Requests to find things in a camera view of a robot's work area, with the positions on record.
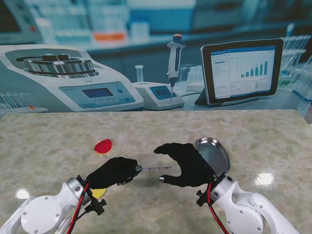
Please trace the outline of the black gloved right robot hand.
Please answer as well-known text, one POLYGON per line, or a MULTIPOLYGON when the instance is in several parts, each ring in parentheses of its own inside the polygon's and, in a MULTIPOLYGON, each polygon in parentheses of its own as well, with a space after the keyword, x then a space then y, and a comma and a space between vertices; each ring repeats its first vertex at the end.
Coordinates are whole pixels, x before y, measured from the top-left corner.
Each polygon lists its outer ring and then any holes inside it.
POLYGON ((162 175, 159 181, 178 187, 198 187, 213 181, 215 171, 190 143, 166 143, 154 150, 156 154, 168 155, 180 166, 179 176, 162 175))

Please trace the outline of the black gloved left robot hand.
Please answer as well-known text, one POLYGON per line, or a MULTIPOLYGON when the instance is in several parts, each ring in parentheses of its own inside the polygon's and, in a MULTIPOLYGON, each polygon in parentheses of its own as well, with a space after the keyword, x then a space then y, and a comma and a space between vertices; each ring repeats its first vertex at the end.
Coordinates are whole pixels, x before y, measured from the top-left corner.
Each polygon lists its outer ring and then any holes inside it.
POLYGON ((135 159, 114 157, 87 176, 91 189, 106 189, 112 185, 124 185, 139 174, 135 159))

